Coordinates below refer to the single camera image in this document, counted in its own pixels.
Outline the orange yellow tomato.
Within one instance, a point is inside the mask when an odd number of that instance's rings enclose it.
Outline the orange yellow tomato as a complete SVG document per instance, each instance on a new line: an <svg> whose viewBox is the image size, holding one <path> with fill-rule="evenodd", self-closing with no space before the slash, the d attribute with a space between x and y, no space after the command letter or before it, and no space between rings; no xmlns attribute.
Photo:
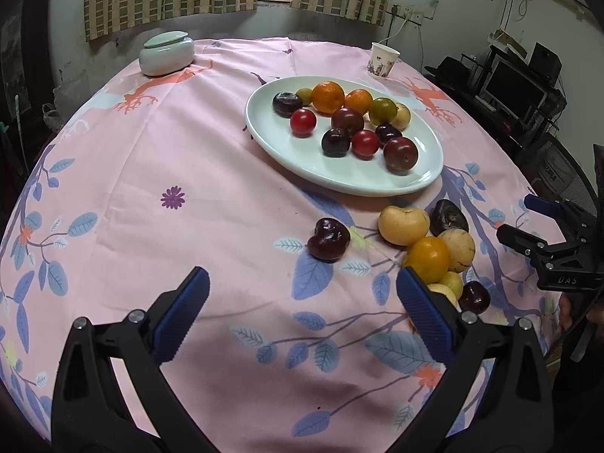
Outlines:
<svg viewBox="0 0 604 453"><path fill-rule="evenodd" d="M450 251L442 239L426 236L407 250L402 265L412 268L424 283L436 283L450 268Z"/></svg>

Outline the pale pepino melon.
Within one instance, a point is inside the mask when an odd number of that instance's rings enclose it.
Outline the pale pepino melon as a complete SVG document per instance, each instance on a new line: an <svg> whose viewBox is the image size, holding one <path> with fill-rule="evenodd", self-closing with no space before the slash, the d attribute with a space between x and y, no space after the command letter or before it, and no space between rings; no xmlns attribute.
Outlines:
<svg viewBox="0 0 604 453"><path fill-rule="evenodd" d="M378 218L378 229L385 241L401 247L413 245L429 231L427 213L416 208L387 206Z"/></svg>

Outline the dark heart-shaped cherry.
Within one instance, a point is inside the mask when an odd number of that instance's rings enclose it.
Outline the dark heart-shaped cherry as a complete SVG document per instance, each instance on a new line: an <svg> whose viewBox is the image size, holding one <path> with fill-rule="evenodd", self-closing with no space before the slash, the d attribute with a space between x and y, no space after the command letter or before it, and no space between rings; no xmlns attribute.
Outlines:
<svg viewBox="0 0 604 453"><path fill-rule="evenodd" d="M345 254L350 240L350 232L344 224L333 218L322 218L315 223L307 250L318 260L335 263Z"/></svg>

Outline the small green-yellow fruit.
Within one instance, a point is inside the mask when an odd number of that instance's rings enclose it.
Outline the small green-yellow fruit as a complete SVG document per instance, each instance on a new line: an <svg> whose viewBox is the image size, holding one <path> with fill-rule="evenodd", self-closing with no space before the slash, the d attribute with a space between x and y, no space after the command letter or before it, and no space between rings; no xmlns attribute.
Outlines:
<svg viewBox="0 0 604 453"><path fill-rule="evenodd" d="M312 102L312 89L308 87L300 88L296 91L296 95L302 100L304 106L309 106Z"/></svg>

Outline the yellow striped pepino melon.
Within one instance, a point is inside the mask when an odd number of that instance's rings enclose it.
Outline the yellow striped pepino melon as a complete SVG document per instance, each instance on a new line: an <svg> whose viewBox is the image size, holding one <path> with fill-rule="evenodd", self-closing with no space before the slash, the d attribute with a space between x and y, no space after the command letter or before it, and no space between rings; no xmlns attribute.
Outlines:
<svg viewBox="0 0 604 453"><path fill-rule="evenodd" d="M390 122L390 124L394 128L397 128L397 130L404 131L410 125L410 109L400 102L397 102L395 105L397 107L397 113L395 118Z"/></svg>

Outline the dark water chestnut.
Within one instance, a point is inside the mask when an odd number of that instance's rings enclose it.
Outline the dark water chestnut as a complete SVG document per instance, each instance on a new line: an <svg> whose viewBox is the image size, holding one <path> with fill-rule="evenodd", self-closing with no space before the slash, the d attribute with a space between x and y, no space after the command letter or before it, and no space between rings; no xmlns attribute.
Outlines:
<svg viewBox="0 0 604 453"><path fill-rule="evenodd" d="M279 92L272 98L272 108L276 115L289 119L295 111L303 108L302 98L296 93Z"/></svg>

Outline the computer monitor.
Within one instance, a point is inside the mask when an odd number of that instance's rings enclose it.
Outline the computer monitor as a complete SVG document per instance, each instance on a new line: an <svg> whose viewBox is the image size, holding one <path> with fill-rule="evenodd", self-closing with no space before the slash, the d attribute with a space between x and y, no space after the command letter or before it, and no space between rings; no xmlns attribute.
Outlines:
<svg viewBox="0 0 604 453"><path fill-rule="evenodd" d="M497 56L482 85L479 97L519 121L528 121L547 94L509 60Z"/></svg>

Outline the large orange mandarin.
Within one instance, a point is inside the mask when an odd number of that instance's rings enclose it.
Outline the large orange mandarin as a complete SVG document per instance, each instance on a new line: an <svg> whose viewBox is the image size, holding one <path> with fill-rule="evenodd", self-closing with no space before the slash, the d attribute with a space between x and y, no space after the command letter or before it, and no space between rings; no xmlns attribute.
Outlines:
<svg viewBox="0 0 604 453"><path fill-rule="evenodd" d="M345 103L345 92L336 82L323 81L311 90L310 103L322 115L331 116Z"/></svg>

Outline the small orange mandarin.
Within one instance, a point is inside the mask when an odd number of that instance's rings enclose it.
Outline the small orange mandarin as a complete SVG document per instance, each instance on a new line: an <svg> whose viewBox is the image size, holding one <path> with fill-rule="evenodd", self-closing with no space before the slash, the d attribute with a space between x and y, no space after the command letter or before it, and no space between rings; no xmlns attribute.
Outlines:
<svg viewBox="0 0 604 453"><path fill-rule="evenodd" d="M357 88L345 96L344 106L364 116L371 107L374 98L368 90Z"/></svg>

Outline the floral paper cup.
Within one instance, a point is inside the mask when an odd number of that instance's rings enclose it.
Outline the floral paper cup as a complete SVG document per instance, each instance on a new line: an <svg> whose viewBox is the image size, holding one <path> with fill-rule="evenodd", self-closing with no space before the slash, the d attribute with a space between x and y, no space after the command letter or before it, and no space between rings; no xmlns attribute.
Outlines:
<svg viewBox="0 0 604 453"><path fill-rule="evenodd" d="M393 66L397 63L400 53L385 44L371 43L370 57L368 58L368 72L379 78L387 77Z"/></svg>

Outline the dark purple mangosteen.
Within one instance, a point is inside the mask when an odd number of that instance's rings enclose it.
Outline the dark purple mangosteen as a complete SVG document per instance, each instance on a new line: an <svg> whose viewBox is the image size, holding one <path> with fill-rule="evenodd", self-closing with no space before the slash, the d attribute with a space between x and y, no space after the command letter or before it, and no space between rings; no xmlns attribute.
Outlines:
<svg viewBox="0 0 604 453"><path fill-rule="evenodd" d="M438 236L450 229L468 232L469 223L457 205L448 199L440 199L430 214L430 231Z"/></svg>

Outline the red cherry tomato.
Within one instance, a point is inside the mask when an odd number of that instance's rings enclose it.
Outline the red cherry tomato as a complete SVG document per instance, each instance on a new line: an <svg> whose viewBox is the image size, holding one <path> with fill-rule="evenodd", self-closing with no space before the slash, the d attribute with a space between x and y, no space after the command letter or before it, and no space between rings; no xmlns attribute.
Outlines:
<svg viewBox="0 0 604 453"><path fill-rule="evenodd" d="M293 112L290 118L292 133L297 137L308 137L316 127L316 115L307 108L300 108Z"/></svg>

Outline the wall power strip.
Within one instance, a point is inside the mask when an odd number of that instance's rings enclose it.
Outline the wall power strip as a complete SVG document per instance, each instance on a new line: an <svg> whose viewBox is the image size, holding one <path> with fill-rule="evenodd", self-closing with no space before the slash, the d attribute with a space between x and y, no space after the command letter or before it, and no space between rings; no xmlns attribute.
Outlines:
<svg viewBox="0 0 604 453"><path fill-rule="evenodd" d="M424 11L409 5L393 5L390 13L393 17L400 17L403 20L408 20L417 26L421 26L424 20Z"/></svg>

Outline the white lidded ceramic jar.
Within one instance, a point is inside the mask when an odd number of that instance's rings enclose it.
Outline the white lidded ceramic jar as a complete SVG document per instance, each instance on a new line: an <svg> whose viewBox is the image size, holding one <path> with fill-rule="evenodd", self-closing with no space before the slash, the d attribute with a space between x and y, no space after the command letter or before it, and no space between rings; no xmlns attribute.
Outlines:
<svg viewBox="0 0 604 453"><path fill-rule="evenodd" d="M145 76L169 75L186 68L194 61L194 40L184 31L155 35L144 43L138 60Z"/></svg>

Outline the white oval plate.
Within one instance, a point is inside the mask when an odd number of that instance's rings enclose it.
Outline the white oval plate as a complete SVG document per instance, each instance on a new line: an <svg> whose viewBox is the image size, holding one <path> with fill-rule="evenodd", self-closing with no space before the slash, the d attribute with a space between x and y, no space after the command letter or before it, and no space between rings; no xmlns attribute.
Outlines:
<svg viewBox="0 0 604 453"><path fill-rule="evenodd" d="M368 90L377 111L378 124L364 117L364 129L350 139L331 126L332 116L316 115L316 127L308 137L292 133L290 119L273 111L272 98L279 92L313 88L320 82L338 83L345 94L354 89ZM415 111L410 125L397 132L390 122L396 103L411 108L408 100L394 97L368 85L321 76L292 76L266 83L249 97L246 124L256 143L282 167L314 184L343 193L367 197L388 197L420 191L437 180L444 167L443 148L436 133Z"/></svg>

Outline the pink patterned tablecloth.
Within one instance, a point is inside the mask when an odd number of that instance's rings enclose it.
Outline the pink patterned tablecloth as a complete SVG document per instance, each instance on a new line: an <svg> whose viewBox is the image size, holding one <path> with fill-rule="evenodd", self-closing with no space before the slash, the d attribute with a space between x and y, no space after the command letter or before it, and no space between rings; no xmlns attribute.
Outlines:
<svg viewBox="0 0 604 453"><path fill-rule="evenodd" d="M528 317L549 348L558 296L535 284L496 229L557 241L525 209L529 186L496 143L403 62L377 80L362 49L274 38L202 40L194 64L165 78L137 63L108 81L42 153L1 244L1 378L43 439L73 321L119 321L195 266L211 277L199 319L163 370L225 452L382 452L415 418L443 370L432 364L395 293L402 258L376 222L392 197L327 191L276 164L243 111L262 84L315 75L408 100L444 152L440 178L396 200L449 199L476 243L466 273L492 302L485 320ZM315 223L350 232L343 257L307 250Z"/></svg>

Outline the dark red plum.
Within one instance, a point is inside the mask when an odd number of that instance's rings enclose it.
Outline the dark red plum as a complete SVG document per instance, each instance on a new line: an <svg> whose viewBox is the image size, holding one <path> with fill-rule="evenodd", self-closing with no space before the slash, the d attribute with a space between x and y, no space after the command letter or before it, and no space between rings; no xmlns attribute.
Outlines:
<svg viewBox="0 0 604 453"><path fill-rule="evenodd" d="M331 126L344 130L350 139L364 129L364 117L352 108L339 108L332 114Z"/></svg>

